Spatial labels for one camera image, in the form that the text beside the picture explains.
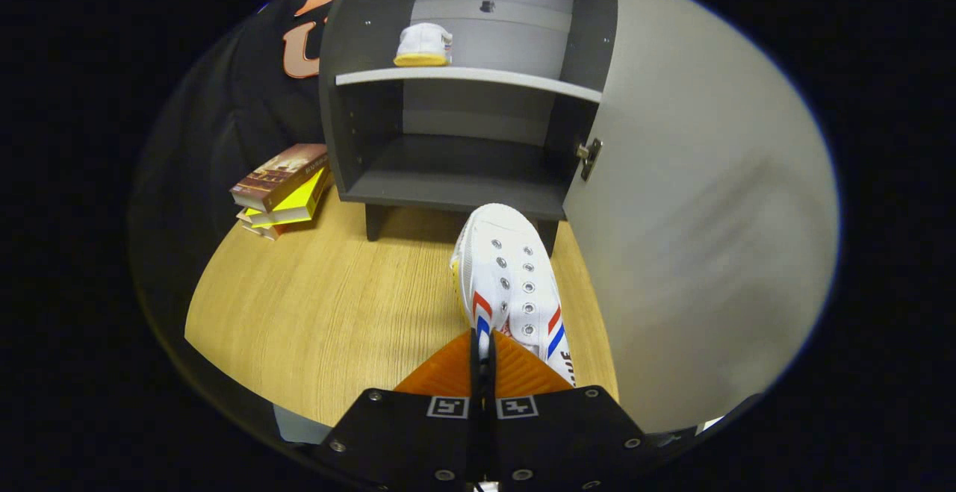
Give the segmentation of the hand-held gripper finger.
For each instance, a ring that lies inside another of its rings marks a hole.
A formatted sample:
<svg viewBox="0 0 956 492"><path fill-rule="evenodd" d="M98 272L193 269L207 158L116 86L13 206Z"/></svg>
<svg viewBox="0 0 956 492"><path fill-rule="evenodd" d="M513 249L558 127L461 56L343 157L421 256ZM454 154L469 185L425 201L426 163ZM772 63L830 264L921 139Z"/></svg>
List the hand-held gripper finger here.
<svg viewBox="0 0 956 492"><path fill-rule="evenodd" d="M478 337L465 332L450 343L452 377L465 392L363 390L314 460L352 491L471 491L482 477L482 397Z"/></svg>
<svg viewBox="0 0 956 492"><path fill-rule="evenodd" d="M488 474L502 491L632 491L649 471L649 440L604 387L542 391L556 373L493 335ZM538 390L519 394L520 380Z"/></svg>

